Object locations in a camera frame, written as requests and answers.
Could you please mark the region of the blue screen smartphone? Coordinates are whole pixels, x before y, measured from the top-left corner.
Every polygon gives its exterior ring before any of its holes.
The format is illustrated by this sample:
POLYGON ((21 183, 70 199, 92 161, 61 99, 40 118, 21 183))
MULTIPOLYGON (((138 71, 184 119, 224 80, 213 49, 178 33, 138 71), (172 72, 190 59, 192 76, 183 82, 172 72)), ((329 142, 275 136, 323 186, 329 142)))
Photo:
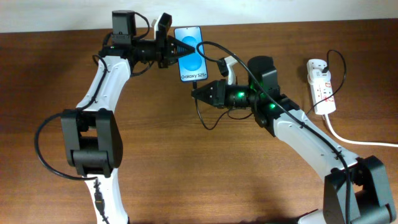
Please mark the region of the blue screen smartphone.
POLYGON ((197 53, 196 46, 203 41, 200 27, 181 27, 174 30, 175 38, 194 47, 195 52, 178 59, 180 80, 183 83, 208 78, 206 60, 197 53))

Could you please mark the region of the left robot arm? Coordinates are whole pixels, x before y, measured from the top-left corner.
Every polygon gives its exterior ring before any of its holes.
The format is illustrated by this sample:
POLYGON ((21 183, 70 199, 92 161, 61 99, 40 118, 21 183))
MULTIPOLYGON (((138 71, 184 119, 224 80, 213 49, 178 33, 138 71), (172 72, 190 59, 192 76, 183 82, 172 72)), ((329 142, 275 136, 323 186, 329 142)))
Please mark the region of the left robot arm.
POLYGON ((139 74, 136 63, 167 68, 195 49, 170 36, 170 14, 161 14, 154 24, 154 38, 136 32, 138 12, 112 12, 113 30, 94 56, 98 69, 86 93, 74 110, 61 116, 67 161, 78 179, 89 188, 98 223, 129 223, 118 182, 123 142, 114 112, 126 82, 139 74))

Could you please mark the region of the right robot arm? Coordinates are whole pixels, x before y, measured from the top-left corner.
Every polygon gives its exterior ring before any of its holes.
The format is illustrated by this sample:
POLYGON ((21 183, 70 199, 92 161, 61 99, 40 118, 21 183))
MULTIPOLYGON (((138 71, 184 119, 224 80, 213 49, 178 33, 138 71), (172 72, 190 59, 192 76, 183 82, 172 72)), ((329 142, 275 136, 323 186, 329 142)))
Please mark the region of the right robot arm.
POLYGON ((294 149, 324 183, 323 207, 291 223, 388 224, 397 219, 384 164, 361 158, 317 128, 300 107, 280 92, 272 57, 248 61, 248 85, 216 80, 192 97, 217 108, 250 108, 256 123, 294 149))

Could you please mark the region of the white USB charger plug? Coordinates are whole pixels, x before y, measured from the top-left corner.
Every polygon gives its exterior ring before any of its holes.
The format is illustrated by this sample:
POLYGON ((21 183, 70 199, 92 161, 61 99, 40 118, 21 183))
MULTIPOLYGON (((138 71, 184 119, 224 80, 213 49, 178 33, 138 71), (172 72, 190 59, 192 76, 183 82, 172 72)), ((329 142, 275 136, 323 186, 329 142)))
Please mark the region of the white USB charger plug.
POLYGON ((311 85, 316 83, 326 83, 331 80, 331 73, 329 71, 323 73, 319 69, 314 69, 308 72, 307 79, 311 85))

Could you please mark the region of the white power strip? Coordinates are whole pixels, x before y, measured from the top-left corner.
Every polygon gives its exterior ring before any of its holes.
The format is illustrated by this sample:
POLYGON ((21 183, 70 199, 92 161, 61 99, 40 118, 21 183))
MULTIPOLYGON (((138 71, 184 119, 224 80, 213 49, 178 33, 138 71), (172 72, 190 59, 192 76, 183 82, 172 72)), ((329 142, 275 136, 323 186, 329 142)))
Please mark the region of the white power strip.
MULTIPOLYGON (((307 72, 319 69, 323 72, 326 67, 326 62, 321 59, 310 59, 307 62, 307 72)), ((332 95, 333 90, 331 87, 331 80, 326 83, 316 83, 310 85, 310 90, 312 94, 313 104, 317 104, 314 107, 314 111, 317 115, 324 115, 333 113, 336 110, 335 99, 332 95)))

